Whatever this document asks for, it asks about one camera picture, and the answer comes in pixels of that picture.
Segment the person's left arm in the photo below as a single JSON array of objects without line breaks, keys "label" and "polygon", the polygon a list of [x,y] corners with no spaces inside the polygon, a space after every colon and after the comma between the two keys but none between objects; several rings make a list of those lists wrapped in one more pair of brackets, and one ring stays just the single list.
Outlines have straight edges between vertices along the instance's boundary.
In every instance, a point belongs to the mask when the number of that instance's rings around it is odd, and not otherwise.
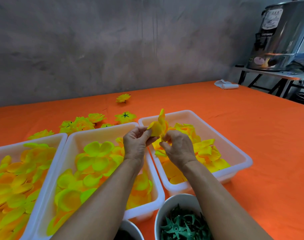
[{"label": "person's left arm", "polygon": [[145,148],[156,137],[147,127],[136,127],[123,137],[124,161],[60,227],[52,240],[111,240],[121,224],[134,180],[144,164]]}]

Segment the orange table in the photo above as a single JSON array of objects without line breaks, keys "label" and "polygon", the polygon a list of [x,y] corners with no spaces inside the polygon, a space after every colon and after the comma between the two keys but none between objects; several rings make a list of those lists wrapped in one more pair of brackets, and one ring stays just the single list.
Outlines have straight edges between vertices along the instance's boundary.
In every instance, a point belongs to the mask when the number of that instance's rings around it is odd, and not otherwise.
[{"label": "orange table", "polygon": [[[202,82],[120,94],[0,108],[0,146],[26,140],[38,131],[59,131],[64,120],[103,113],[105,123],[130,111],[137,118],[190,109],[253,159],[227,190],[274,239],[304,239],[304,105],[247,87],[222,90]],[[154,239],[154,219],[138,225]]]}]

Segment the gray wall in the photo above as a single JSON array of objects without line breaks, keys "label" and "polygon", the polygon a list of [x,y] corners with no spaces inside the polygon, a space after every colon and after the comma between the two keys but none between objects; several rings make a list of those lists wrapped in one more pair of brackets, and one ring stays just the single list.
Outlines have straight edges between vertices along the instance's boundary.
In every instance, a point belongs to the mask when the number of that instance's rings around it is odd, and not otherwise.
[{"label": "gray wall", "polygon": [[0,106],[227,78],[289,0],[0,0]]}]

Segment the stainless steel water boiler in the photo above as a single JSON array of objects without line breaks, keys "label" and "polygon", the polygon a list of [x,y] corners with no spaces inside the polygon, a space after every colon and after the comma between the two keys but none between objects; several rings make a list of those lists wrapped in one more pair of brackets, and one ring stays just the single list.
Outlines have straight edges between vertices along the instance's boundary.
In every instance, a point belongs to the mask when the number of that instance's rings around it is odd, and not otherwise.
[{"label": "stainless steel water boiler", "polygon": [[270,5],[262,17],[247,68],[285,71],[304,40],[304,1]]}]

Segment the person's right hand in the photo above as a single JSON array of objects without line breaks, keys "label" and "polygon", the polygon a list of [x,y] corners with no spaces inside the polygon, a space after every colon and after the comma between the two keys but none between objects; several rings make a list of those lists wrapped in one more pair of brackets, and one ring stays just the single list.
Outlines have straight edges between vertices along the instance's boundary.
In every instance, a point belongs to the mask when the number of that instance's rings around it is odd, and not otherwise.
[{"label": "person's right hand", "polygon": [[181,171],[187,163],[197,161],[192,141],[188,135],[182,132],[177,130],[168,131],[163,137],[163,142],[160,142],[160,146],[163,147],[166,155]]}]

